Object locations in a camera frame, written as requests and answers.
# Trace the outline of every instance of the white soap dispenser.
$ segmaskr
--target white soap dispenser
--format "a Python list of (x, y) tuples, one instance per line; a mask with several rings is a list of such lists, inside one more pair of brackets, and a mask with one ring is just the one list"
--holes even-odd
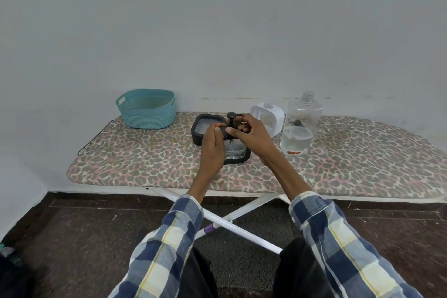
[(282, 130), (284, 111), (271, 103), (260, 103), (251, 108), (250, 114), (264, 124), (270, 137), (276, 136)]

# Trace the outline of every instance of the plaid shirt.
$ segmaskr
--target plaid shirt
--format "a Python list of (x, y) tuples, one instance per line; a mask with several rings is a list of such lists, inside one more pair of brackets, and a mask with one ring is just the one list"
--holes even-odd
[[(326, 272), (336, 297), (421, 298), (347, 223), (331, 200), (304, 192), (292, 201), (289, 212)], [(175, 298), (202, 219), (197, 200), (180, 196), (161, 227), (137, 245), (129, 271), (109, 298)]]

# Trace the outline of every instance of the floor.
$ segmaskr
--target floor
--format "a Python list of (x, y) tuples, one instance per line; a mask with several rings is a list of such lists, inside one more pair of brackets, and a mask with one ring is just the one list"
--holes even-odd
[[(250, 200), (209, 197), (203, 205), (224, 215)], [(425, 297), (445, 296), (447, 204), (336, 202), (410, 285)], [(107, 297), (126, 273), (139, 232), (157, 228), (171, 204), (137, 195), (49, 193), (3, 242), (36, 271), (34, 298)], [(299, 237), (279, 200), (235, 223), (280, 247)], [(277, 255), (224, 229), (195, 245), (211, 260), (221, 297), (272, 297)]]

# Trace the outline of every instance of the teal plastic basket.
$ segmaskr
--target teal plastic basket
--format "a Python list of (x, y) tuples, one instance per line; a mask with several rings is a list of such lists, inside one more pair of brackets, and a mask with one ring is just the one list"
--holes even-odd
[(175, 119), (175, 96), (169, 90), (132, 90), (115, 103), (124, 122), (136, 129), (162, 129)]

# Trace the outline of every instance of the glass soap bottle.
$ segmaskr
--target glass soap bottle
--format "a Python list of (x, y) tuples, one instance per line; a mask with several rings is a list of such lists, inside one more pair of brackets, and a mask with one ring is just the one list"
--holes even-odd
[(309, 151), (321, 117), (323, 107), (313, 99), (314, 93), (305, 91), (299, 99), (289, 102), (286, 123), (282, 130), (279, 148), (286, 156), (296, 156)]

